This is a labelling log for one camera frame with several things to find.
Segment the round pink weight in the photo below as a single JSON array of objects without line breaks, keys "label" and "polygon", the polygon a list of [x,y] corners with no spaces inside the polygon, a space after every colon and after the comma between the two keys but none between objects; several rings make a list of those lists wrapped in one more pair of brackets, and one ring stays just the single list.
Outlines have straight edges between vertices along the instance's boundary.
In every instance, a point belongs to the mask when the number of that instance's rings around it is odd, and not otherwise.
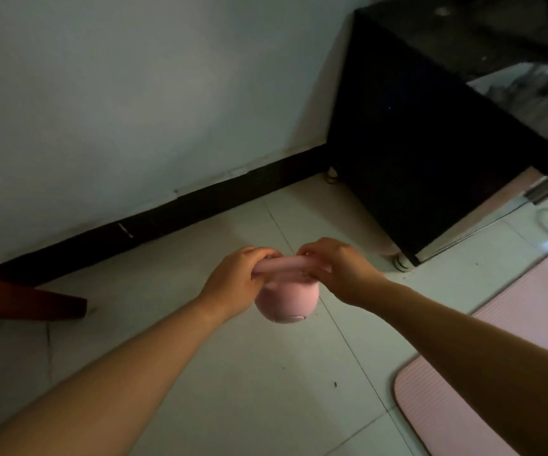
[{"label": "round pink weight", "polygon": [[253,273],[274,274],[274,279],[255,298],[259,312],[277,323],[305,320],[318,304],[318,281],[303,276],[301,270],[317,266],[327,268],[321,260],[309,256],[288,256],[258,262]]}]

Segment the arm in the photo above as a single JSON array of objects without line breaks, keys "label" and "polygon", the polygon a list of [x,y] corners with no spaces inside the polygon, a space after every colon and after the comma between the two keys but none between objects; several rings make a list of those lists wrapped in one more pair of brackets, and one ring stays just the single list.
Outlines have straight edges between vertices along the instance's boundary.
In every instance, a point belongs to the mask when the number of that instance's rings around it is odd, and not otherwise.
[{"label": "arm", "polygon": [[341,301],[388,322],[522,455],[548,455],[548,350],[389,282],[354,248],[304,245],[331,272],[309,269]]},{"label": "arm", "polygon": [[130,452],[202,342],[245,311],[265,283],[255,264],[279,256],[246,247],[227,256],[201,294],[28,406],[0,429],[0,456],[118,456]]}]

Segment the wall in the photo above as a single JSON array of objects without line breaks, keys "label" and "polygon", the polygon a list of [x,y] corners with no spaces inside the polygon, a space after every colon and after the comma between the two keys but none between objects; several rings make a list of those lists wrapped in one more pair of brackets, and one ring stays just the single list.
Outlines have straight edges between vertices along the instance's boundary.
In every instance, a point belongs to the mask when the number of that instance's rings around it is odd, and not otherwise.
[{"label": "wall", "polygon": [[372,1],[0,0],[0,262],[317,144]]}]

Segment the hand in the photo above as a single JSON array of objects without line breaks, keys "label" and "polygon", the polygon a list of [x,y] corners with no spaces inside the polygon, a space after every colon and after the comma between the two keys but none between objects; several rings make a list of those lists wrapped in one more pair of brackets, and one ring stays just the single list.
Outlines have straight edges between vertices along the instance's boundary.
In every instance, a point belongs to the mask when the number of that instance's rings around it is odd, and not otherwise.
[{"label": "hand", "polygon": [[330,272],[323,268],[306,269],[305,272],[346,304],[365,307],[383,285],[391,283],[361,253],[334,238],[323,237],[307,243],[297,254],[315,255],[331,265]]},{"label": "hand", "polygon": [[279,258],[282,253],[272,248],[245,246],[226,256],[204,284],[202,299],[229,320],[249,308],[259,290],[269,281],[268,274],[251,275],[260,260]]}]

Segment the pink yoga mat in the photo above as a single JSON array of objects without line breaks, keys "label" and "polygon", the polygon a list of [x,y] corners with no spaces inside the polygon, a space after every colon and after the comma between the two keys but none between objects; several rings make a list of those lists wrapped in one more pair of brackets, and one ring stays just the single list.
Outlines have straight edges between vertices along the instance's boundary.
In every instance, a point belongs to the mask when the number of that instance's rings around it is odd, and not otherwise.
[{"label": "pink yoga mat", "polygon": [[[473,316],[548,349],[548,257]],[[394,393],[433,456],[516,455],[422,357],[398,374]]]}]

